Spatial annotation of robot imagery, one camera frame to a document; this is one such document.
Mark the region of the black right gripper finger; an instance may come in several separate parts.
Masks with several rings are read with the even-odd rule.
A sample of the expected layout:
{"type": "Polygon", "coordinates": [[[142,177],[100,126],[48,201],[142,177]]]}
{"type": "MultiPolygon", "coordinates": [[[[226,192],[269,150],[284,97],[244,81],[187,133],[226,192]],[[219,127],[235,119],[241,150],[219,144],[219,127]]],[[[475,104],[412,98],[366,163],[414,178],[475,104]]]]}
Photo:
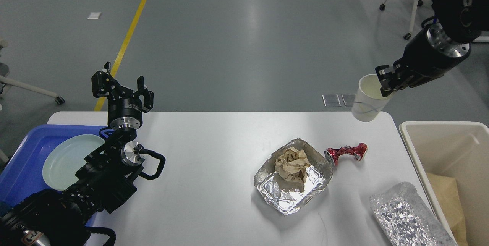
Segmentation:
{"type": "Polygon", "coordinates": [[[413,68],[397,60],[393,65],[381,65],[375,68],[382,97],[388,97],[406,87],[414,87],[421,76],[413,68]]]}

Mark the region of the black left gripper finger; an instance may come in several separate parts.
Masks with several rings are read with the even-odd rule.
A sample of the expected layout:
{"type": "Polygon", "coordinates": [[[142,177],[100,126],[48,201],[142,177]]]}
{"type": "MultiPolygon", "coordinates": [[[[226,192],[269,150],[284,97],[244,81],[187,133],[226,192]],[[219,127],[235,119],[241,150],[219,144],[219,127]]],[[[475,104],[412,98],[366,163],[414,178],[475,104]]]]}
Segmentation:
{"type": "Polygon", "coordinates": [[[111,75],[111,63],[104,64],[103,69],[91,77],[91,92],[95,98],[122,99],[132,95],[132,89],[124,87],[111,75]]]}
{"type": "Polygon", "coordinates": [[[153,109],[154,93],[145,85],[143,76],[137,79],[137,90],[134,92],[134,96],[138,99],[142,96],[143,101],[141,102],[140,108],[143,113],[148,113],[153,109]]]}

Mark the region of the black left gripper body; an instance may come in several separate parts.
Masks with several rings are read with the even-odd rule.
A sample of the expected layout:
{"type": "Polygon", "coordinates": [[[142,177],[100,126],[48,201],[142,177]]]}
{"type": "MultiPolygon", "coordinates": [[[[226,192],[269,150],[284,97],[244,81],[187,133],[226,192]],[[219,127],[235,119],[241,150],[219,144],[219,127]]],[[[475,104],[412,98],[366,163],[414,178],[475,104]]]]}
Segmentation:
{"type": "Polygon", "coordinates": [[[139,97],[108,98],[108,127],[139,129],[142,124],[142,101],[139,97]]]}

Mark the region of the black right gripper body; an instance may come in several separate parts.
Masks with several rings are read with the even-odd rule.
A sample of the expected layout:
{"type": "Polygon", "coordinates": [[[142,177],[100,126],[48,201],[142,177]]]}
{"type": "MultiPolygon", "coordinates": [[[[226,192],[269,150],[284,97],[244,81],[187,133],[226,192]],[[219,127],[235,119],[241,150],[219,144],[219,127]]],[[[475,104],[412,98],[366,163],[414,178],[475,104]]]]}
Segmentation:
{"type": "Polygon", "coordinates": [[[431,82],[467,59],[470,44],[461,44],[451,39],[440,23],[426,25],[407,44],[400,60],[414,69],[421,78],[414,87],[431,82]]]}

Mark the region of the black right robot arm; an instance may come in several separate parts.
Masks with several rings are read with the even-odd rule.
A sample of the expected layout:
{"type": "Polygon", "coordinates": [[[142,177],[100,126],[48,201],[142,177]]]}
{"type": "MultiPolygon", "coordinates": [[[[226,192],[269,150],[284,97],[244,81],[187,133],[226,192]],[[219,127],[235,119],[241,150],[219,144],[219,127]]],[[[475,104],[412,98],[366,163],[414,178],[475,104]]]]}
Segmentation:
{"type": "Polygon", "coordinates": [[[375,68],[383,97],[442,77],[467,59],[470,44],[488,31],[488,0],[432,0],[434,15],[412,36],[417,8],[422,4],[423,0],[413,0],[402,57],[392,66],[375,68]]]}

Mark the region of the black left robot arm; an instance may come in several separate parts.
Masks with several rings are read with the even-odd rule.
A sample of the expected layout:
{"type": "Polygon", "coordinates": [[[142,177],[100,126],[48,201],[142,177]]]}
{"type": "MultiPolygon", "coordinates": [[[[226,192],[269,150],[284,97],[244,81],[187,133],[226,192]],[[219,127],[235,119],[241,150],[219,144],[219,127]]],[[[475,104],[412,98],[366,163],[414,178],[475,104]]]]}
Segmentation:
{"type": "Polygon", "coordinates": [[[83,246],[91,235],[108,236],[113,246],[116,233],[107,227],[87,226],[101,211],[112,213],[136,191],[139,176],[154,180],[161,175],[166,159],[136,143],[142,114],[153,108],[154,94],[137,79],[133,90],[112,77],[111,63],[91,77],[94,97],[108,100],[108,125],[112,133],[88,154],[75,176],[78,180],[62,192],[44,189],[33,193],[1,216],[2,246],[83,246]]]}

